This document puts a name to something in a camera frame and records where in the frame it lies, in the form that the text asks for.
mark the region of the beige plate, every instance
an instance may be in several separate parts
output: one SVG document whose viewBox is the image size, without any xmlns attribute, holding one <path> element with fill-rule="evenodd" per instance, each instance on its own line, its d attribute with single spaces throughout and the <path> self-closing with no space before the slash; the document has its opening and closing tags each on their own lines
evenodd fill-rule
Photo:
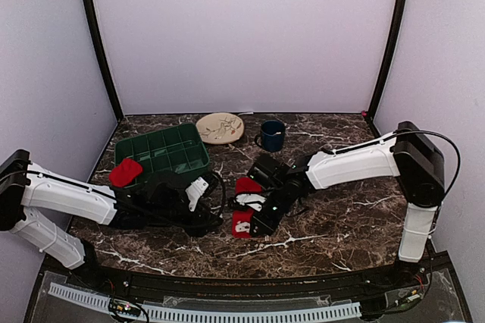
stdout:
<svg viewBox="0 0 485 323">
<path fill-rule="evenodd" d="M 224 145 L 233 143 L 244 133 L 244 122 L 231 113 L 212 113 L 197 121 L 197 130 L 205 143 Z"/>
</svg>

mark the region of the red cloth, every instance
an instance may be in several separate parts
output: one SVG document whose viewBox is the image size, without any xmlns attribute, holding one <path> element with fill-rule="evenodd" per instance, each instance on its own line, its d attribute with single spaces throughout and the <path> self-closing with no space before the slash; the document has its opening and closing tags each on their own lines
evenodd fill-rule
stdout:
<svg viewBox="0 0 485 323">
<path fill-rule="evenodd" d="M 251 227 L 251 217 L 254 212 L 253 208 L 249 208 L 247 211 L 234 211 L 233 236 L 235 238 L 251 238 L 249 228 Z"/>
<path fill-rule="evenodd" d="M 131 158 L 125 158 L 121 164 L 109 174 L 109 181 L 118 188 L 123 188 L 133 181 L 143 171 L 142 165 Z"/>
<path fill-rule="evenodd" d="M 244 192 L 260 193 L 263 189 L 249 177 L 241 177 L 236 181 L 236 195 Z M 255 212 L 253 208 L 247 211 L 234 211 L 233 213 L 233 236 L 236 238 L 251 238 L 249 227 L 251 217 Z"/>
<path fill-rule="evenodd" d="M 244 192 L 260 193 L 262 191 L 263 188 L 261 188 L 261 185 L 256 183 L 250 177 L 240 177 L 236 180 L 236 194 Z"/>
</svg>

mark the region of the green plastic crate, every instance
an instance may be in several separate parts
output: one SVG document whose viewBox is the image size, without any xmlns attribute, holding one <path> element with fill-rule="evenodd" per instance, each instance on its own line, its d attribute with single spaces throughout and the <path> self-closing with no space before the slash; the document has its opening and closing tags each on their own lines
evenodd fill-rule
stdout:
<svg viewBox="0 0 485 323">
<path fill-rule="evenodd" d="M 208 170 L 209 155 L 194 124 L 181 124 L 121 140 L 114 147 L 114 164 L 125 158 L 140 163 L 143 172 L 128 186 L 144 183 L 164 170 L 182 174 L 187 183 Z"/>
</svg>

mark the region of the marble table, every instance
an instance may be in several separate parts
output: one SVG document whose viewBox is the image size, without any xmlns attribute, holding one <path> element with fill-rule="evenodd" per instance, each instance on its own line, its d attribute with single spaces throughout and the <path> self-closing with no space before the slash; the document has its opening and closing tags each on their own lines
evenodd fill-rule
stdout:
<svg viewBox="0 0 485 323">
<path fill-rule="evenodd" d="M 197 122 L 200 114 L 128 116 L 106 149 L 91 182 L 108 184 L 116 142 L 150 131 Z M 254 143 L 263 121 L 286 124 L 282 151 L 273 157 L 291 163 L 322 146 L 343 147 L 373 138 L 358 114 L 243 115 L 242 139 L 208 146 L 211 169 L 226 181 L 228 196 L 236 179 L 245 176 L 262 152 Z M 217 208 L 217 194 L 208 200 Z M 310 195 L 306 213 L 284 218 L 266 238 L 236 239 L 231 211 L 224 223 L 202 238 L 188 237 L 176 227 L 115 230 L 74 218 L 70 232 L 91 242 L 102 265 L 151 274 L 197 278 L 290 278 L 355 271 L 393 263 L 402 234 L 406 202 L 392 177 L 340 184 Z"/>
</svg>

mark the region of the blue mug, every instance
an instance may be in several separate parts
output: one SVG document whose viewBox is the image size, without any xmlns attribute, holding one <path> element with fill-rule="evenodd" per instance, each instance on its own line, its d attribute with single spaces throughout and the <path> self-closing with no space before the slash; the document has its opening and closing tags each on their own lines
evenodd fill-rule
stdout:
<svg viewBox="0 0 485 323">
<path fill-rule="evenodd" d="M 283 122 L 266 121 L 261 125 L 261 133 L 255 137 L 255 144 L 269 152 L 280 151 L 285 140 L 285 129 Z"/>
</svg>

